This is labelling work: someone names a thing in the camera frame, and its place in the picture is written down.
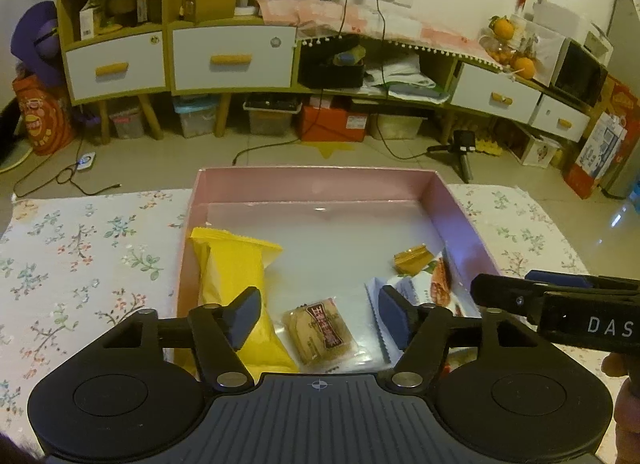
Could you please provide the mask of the right hand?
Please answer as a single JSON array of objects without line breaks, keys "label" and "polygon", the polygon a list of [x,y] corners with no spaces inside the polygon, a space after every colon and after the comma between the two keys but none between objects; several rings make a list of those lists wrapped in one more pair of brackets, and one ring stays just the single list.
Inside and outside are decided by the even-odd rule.
[{"label": "right hand", "polygon": [[623,377],[626,380],[617,395],[614,421],[616,462],[638,464],[640,462],[640,404],[639,397],[632,392],[637,382],[629,376],[630,369],[639,368],[639,359],[628,354],[608,354],[602,361],[601,370],[609,377]]}]

